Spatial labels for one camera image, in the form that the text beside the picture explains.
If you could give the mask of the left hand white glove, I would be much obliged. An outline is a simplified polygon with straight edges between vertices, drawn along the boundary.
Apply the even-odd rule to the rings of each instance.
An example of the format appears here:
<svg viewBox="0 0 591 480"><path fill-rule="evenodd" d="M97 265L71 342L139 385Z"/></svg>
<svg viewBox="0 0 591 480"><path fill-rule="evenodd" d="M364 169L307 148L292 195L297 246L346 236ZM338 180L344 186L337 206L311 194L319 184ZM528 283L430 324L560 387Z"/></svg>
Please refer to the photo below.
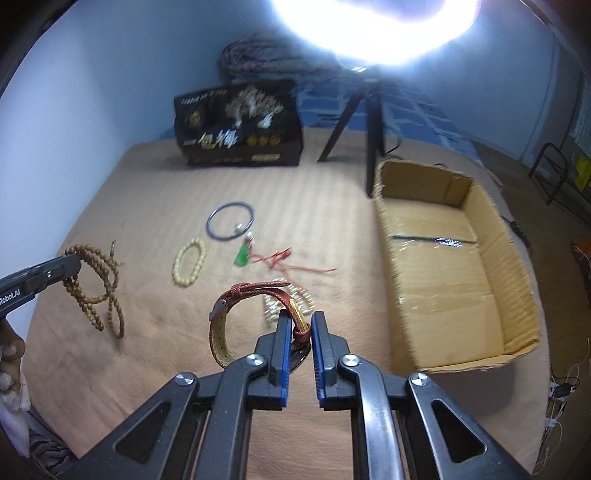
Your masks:
<svg viewBox="0 0 591 480"><path fill-rule="evenodd" d="M31 407L27 381L21 370L25 341L1 319L1 427L20 456L29 456L26 413Z"/></svg>

